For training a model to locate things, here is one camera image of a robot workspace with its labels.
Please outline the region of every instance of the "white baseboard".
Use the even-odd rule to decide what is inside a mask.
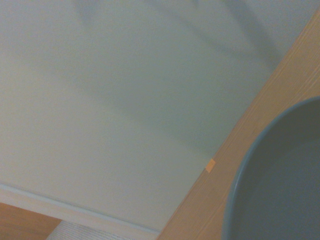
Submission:
[[[135,240],[155,240],[156,230],[0,183],[0,202]]]

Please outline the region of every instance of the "wood grain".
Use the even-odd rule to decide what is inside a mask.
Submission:
[[[0,240],[45,240],[60,219],[0,203]]]
[[[259,133],[292,105],[320,95],[320,10],[294,42],[262,90],[176,209],[158,240],[220,239],[230,185]]]

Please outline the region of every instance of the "white textured object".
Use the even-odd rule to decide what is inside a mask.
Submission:
[[[134,240],[106,231],[62,221],[46,240]]]

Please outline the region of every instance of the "light wood furniture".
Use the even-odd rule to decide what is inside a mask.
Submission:
[[[320,9],[203,170],[158,240],[220,239],[230,185],[259,133],[290,106],[320,95]]]
[[[0,240],[45,240],[60,219],[0,203]]]

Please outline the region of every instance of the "bowl rim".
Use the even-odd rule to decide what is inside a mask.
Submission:
[[[300,108],[304,105],[310,104],[312,102],[320,101],[320,95],[311,97],[309,99],[300,101],[291,107],[284,110],[282,113],[280,113],[278,116],[276,116],[258,135],[258,137],[254,140],[254,142],[251,144],[250,148],[244,155],[236,173],[234,176],[234,179],[232,181],[232,184],[229,189],[229,194],[226,200],[226,205],[224,209],[223,214],[223,223],[222,223],[222,232],[221,232],[221,239],[222,240],[230,240],[231,239],[231,232],[232,232],[232,220],[233,220],[233,212],[235,209],[235,203],[236,199],[239,193],[239,184],[241,183],[243,176],[246,173],[247,166],[249,165],[252,155],[254,154],[257,147],[260,145],[261,141],[264,139],[264,137],[267,135],[267,133],[286,115],[293,112],[297,108]]]

